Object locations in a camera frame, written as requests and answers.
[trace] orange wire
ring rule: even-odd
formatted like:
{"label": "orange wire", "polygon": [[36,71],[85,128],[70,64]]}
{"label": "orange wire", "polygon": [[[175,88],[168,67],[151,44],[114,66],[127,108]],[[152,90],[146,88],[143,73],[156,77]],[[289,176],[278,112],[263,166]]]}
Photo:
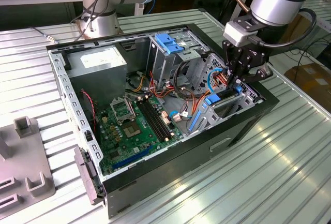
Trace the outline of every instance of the orange wire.
{"label": "orange wire", "polygon": [[197,110],[197,106],[199,105],[200,101],[208,94],[210,93],[210,90],[207,90],[202,96],[200,96],[199,100],[198,100],[198,103],[195,105],[195,108],[194,108],[194,111],[193,111],[193,114],[195,113],[195,111]]}

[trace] electronic chip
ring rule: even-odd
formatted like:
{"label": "electronic chip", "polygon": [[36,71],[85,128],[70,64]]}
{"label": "electronic chip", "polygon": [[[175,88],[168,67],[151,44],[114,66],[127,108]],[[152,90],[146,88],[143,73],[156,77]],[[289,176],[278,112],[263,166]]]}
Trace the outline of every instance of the electronic chip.
{"label": "electronic chip", "polygon": [[126,137],[128,138],[131,138],[141,133],[141,130],[136,121],[125,123],[123,124],[122,128],[125,132]]}
{"label": "electronic chip", "polygon": [[119,153],[118,153],[118,151],[114,151],[114,152],[111,152],[111,153],[109,154],[109,156],[110,156],[111,158],[116,158],[116,157],[119,156]]}

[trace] aluminum table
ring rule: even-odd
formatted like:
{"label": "aluminum table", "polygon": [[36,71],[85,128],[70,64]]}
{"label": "aluminum table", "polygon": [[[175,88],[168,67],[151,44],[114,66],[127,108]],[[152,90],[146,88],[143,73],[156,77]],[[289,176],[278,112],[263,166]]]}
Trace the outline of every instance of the aluminum table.
{"label": "aluminum table", "polygon": [[[195,23],[221,44],[223,26],[187,10],[120,18],[124,32]],[[71,24],[41,28],[60,42]],[[331,219],[330,114],[275,72],[263,85],[280,100],[244,139],[110,221],[86,195],[77,145],[39,33],[0,33],[0,126],[38,120],[56,193],[2,220],[12,223],[327,223]]]}

